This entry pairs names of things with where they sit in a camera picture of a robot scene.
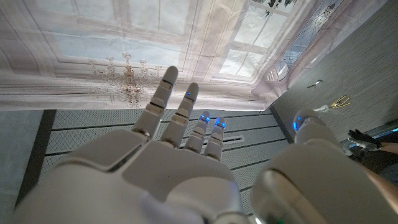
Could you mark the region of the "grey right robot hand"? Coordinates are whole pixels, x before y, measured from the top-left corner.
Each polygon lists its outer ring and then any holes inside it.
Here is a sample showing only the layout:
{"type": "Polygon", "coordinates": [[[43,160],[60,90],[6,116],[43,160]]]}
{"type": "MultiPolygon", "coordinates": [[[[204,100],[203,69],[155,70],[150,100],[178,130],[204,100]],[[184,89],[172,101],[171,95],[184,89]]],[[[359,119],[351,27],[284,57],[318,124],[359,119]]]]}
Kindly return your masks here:
{"type": "MultiPolygon", "coordinates": [[[[182,142],[198,85],[190,84],[162,137],[154,134],[178,71],[169,67],[131,130],[67,154],[16,207],[11,223],[249,223],[238,183],[221,162],[225,122],[203,114],[182,142]]],[[[257,223],[396,223],[397,188],[349,159],[313,110],[295,140],[260,171],[250,204],[257,223]]]]}

